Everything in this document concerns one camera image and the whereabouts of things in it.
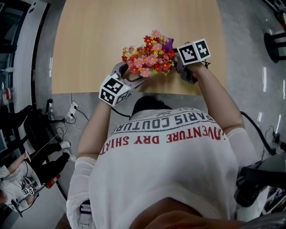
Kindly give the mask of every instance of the power strip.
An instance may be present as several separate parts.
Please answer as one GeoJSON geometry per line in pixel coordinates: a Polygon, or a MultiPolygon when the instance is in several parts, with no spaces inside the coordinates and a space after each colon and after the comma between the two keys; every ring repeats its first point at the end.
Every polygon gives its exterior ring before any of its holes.
{"type": "Polygon", "coordinates": [[[75,101],[72,101],[72,104],[71,104],[71,108],[70,108],[70,110],[68,111],[68,113],[67,113],[67,116],[71,119],[71,121],[72,121],[72,119],[73,119],[73,116],[75,116],[75,114],[76,114],[76,109],[75,109],[75,107],[79,107],[79,105],[75,102],[75,101]]]}

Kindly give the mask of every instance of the wooden table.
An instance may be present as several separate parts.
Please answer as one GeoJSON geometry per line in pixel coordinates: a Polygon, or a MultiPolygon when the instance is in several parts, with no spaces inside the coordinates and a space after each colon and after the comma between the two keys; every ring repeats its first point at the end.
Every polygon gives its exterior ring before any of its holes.
{"type": "MultiPolygon", "coordinates": [[[[139,47],[158,29],[174,47],[205,38],[210,70],[226,86],[226,51],[216,0],[67,0],[55,40],[52,93],[98,92],[121,62],[125,46],[139,47]]],[[[139,91],[200,94],[176,71],[157,75],[139,91]]]]}

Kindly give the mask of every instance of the gray floor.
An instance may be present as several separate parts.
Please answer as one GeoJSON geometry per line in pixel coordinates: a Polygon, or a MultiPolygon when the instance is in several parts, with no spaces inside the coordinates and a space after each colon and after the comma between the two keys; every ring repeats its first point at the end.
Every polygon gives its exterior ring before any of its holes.
{"type": "MultiPolygon", "coordinates": [[[[40,37],[36,62],[36,100],[37,106],[44,109],[46,100],[53,98],[55,117],[63,118],[70,108],[70,94],[51,94],[51,78],[49,77],[50,57],[53,55],[56,29],[64,0],[57,0],[51,5],[40,37]]],[[[273,63],[264,46],[265,32],[276,32],[282,27],[275,19],[273,12],[262,0],[218,0],[222,14],[224,33],[226,37],[228,85],[227,90],[237,103],[240,110],[245,111],[256,121],[262,132],[271,125],[277,128],[278,118],[281,121],[278,131],[286,133],[286,107],[283,99],[283,80],[286,78],[286,62],[273,63]],[[267,69],[267,87],[263,91],[263,67],[267,69]]],[[[125,114],[132,112],[133,106],[142,94],[134,93],[127,101],[117,106],[117,110],[125,114]]],[[[199,96],[162,95],[165,103],[172,108],[195,107],[206,111],[203,98],[199,96]]],[[[73,94],[73,100],[79,104],[79,109],[89,117],[98,103],[97,93],[73,94]]],[[[82,114],[76,113],[76,126],[84,128],[86,120],[82,114]]],[[[126,121],[114,112],[111,115],[109,130],[126,121]]],[[[246,130],[256,147],[257,154],[262,155],[262,142],[251,124],[245,121],[246,130]]],[[[72,144],[71,152],[76,154],[77,143],[81,132],[68,125],[64,139],[72,144]]],[[[60,153],[54,153],[55,159],[60,153]]],[[[61,173],[60,183],[67,193],[74,164],[68,162],[61,173]]]]}

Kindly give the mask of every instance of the black and white marker cube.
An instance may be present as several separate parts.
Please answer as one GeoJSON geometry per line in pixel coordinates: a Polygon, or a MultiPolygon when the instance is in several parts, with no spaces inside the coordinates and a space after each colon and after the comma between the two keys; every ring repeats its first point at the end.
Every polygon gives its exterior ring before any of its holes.
{"type": "Polygon", "coordinates": [[[210,50],[205,39],[185,44],[178,47],[177,50],[183,65],[201,62],[202,60],[211,57],[210,50]]]}
{"type": "Polygon", "coordinates": [[[108,75],[100,86],[99,98],[111,106],[127,99],[131,87],[118,80],[117,74],[108,75]]]}

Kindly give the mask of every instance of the white t-shirt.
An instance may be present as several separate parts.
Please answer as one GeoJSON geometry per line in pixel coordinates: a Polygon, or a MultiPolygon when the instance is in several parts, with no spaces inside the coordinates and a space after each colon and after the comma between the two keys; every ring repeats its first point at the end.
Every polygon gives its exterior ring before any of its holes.
{"type": "Polygon", "coordinates": [[[67,217],[78,228],[90,199],[98,229],[126,229],[154,203],[170,197],[203,217],[233,219],[239,167],[258,161],[246,131],[226,134],[193,108],[146,110],[117,127],[97,161],[76,161],[67,217]]]}
{"type": "MultiPolygon", "coordinates": [[[[41,183],[39,178],[37,177],[36,173],[32,169],[32,167],[26,163],[25,161],[22,162],[19,167],[15,170],[14,173],[10,174],[8,169],[5,166],[0,168],[0,178],[4,178],[2,183],[0,184],[0,189],[6,194],[8,205],[12,210],[16,211],[14,206],[11,203],[11,200],[16,200],[20,202],[23,200],[27,195],[22,193],[22,182],[24,176],[31,177],[37,183],[36,189],[41,187],[41,183]]],[[[29,207],[27,201],[22,201],[20,206],[18,207],[20,211],[24,211],[29,207]]]]}

